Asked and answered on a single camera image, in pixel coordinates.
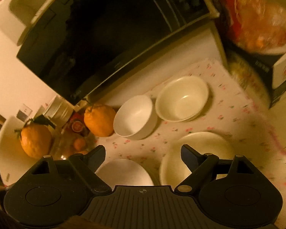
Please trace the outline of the glass jar with kumquats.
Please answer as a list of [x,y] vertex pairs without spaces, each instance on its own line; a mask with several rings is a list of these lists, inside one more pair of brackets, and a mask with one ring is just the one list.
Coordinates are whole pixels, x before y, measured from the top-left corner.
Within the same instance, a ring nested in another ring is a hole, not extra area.
[[69,156],[87,154],[95,147],[95,137],[84,124],[84,116],[76,112],[62,97],[56,96],[43,113],[54,126],[54,141],[50,155],[55,160],[64,160]]

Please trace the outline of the white black cardboard box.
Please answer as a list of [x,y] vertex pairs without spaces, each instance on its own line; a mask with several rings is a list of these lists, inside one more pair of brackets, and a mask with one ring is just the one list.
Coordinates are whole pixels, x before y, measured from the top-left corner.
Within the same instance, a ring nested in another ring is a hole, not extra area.
[[278,103],[286,94],[286,45],[260,53],[249,53],[230,42],[227,49],[245,60],[258,73],[268,91],[268,107]]

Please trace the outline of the orange citrus on table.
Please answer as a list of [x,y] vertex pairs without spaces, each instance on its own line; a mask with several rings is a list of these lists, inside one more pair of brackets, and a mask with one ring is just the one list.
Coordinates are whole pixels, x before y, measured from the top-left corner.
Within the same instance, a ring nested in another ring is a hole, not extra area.
[[105,104],[94,104],[86,108],[84,123],[92,134],[97,137],[108,137],[114,132],[113,121],[116,111]]

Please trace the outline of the plain white plate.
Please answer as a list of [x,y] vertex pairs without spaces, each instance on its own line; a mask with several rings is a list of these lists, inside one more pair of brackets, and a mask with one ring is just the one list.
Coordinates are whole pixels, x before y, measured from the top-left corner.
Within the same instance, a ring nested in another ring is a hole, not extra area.
[[138,163],[128,159],[115,159],[101,165],[96,175],[113,190],[117,185],[153,186],[148,172]]

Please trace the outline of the cherry print tablecloth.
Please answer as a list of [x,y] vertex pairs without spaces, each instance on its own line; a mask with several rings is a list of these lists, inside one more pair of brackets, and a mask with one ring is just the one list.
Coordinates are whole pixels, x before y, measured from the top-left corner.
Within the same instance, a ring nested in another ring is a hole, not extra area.
[[276,221],[278,228],[286,228],[286,151],[283,150],[274,127],[262,109],[250,99],[226,69],[216,60],[202,60],[167,77],[161,74],[135,77],[115,102],[123,104],[139,93],[145,84],[146,92],[155,98],[172,80],[183,76],[198,76],[207,82],[210,96],[203,112],[189,122],[172,123],[160,120],[155,131],[145,139],[133,141],[116,134],[99,138],[105,146],[106,159],[133,160],[141,164],[156,184],[160,183],[162,159],[178,139],[195,132],[207,131],[224,138],[236,154],[246,156],[280,191],[283,207]]

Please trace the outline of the large cream bowl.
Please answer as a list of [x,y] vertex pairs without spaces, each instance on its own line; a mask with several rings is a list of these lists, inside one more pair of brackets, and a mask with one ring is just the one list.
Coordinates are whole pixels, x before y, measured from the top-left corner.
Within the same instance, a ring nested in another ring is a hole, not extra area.
[[212,132],[190,133],[171,143],[160,166],[160,183],[174,189],[185,180],[191,171],[181,159],[181,147],[187,144],[200,154],[212,153],[221,159],[232,160],[235,151],[223,137]]

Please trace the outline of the white ceramic bowl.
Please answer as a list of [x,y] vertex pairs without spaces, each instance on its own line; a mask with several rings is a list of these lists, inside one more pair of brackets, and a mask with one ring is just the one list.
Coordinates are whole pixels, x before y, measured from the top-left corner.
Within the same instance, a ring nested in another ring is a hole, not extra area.
[[157,114],[150,97],[134,96],[117,111],[114,132],[126,139],[140,140],[149,136],[157,124]]

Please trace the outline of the plastic bag of fruit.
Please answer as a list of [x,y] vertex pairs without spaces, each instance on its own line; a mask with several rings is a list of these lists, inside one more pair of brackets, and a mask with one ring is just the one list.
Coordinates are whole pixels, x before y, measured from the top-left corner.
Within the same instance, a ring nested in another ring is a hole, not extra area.
[[240,12],[242,28],[235,44],[250,53],[286,45],[286,8],[252,0]]

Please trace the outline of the small cream bowl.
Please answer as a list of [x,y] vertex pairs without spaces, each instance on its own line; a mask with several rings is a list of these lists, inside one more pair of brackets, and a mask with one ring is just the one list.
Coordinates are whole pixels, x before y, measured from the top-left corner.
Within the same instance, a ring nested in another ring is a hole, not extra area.
[[158,93],[157,115],[167,122],[185,122],[196,118],[209,98],[207,83],[200,77],[187,76],[173,80]]

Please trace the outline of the black microwave oven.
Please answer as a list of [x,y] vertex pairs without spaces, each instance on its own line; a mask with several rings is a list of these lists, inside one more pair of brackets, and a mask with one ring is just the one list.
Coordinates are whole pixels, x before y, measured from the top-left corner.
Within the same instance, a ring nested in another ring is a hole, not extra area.
[[17,58],[77,104],[209,13],[204,0],[55,0],[29,31]]

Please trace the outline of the large orange citrus on jar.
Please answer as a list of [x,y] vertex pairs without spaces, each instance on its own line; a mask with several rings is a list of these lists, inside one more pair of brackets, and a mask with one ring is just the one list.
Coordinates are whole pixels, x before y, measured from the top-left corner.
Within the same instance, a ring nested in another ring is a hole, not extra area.
[[44,115],[31,118],[22,128],[14,130],[24,152],[33,159],[40,159],[48,155],[53,143],[53,135],[49,129],[56,126]]

